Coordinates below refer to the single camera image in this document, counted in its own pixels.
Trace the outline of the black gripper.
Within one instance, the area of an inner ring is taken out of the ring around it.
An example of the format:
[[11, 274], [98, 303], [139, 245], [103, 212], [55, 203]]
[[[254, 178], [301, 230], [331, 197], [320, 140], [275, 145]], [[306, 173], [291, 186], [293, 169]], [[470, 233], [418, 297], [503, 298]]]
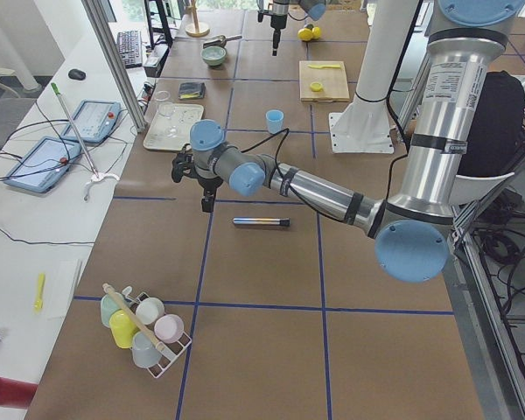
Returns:
[[203, 188], [201, 207], [203, 212], [212, 213], [217, 190], [221, 186], [221, 178], [214, 175], [208, 169], [198, 167], [193, 159], [193, 149], [190, 146], [183, 146], [177, 152], [176, 157], [171, 162], [171, 179], [175, 183], [180, 183], [183, 177], [196, 179]]
[[257, 0], [257, 22], [261, 23], [265, 16], [270, 17], [270, 26], [274, 29], [272, 35], [272, 56], [276, 56], [281, 41], [281, 30], [286, 27], [288, 18], [288, 1]]

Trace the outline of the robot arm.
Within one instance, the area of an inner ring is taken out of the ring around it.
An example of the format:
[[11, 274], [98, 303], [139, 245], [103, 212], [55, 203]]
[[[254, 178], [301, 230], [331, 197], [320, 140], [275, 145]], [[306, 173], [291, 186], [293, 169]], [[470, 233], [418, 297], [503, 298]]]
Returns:
[[281, 32], [286, 28], [290, 6], [299, 6], [311, 19], [319, 20], [326, 11], [326, 1], [318, 0], [257, 0], [257, 21], [261, 23], [265, 16], [270, 17], [270, 27], [273, 29], [272, 55], [277, 56]]
[[243, 152], [212, 120], [192, 126], [189, 144], [173, 159], [172, 179], [196, 179], [207, 212], [213, 211], [222, 184], [247, 197], [268, 187], [332, 220], [361, 228], [374, 239], [377, 261], [390, 276], [411, 283], [433, 278], [449, 255], [450, 197], [487, 68], [504, 52], [521, 8], [520, 1], [436, 2], [422, 110], [409, 142], [402, 187], [392, 197], [371, 199], [276, 157]]

